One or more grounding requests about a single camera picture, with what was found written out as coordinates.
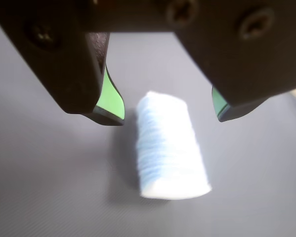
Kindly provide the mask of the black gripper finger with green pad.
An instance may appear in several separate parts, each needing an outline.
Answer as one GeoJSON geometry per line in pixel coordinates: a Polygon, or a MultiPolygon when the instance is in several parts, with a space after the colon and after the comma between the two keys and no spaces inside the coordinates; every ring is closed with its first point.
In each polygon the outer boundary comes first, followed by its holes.
{"type": "Polygon", "coordinates": [[[121,126],[125,104],[106,65],[110,34],[80,22],[86,0],[0,0],[0,27],[58,106],[121,126]]]}
{"type": "Polygon", "coordinates": [[[220,122],[296,89],[296,0],[169,0],[167,20],[218,92],[220,122]]]}

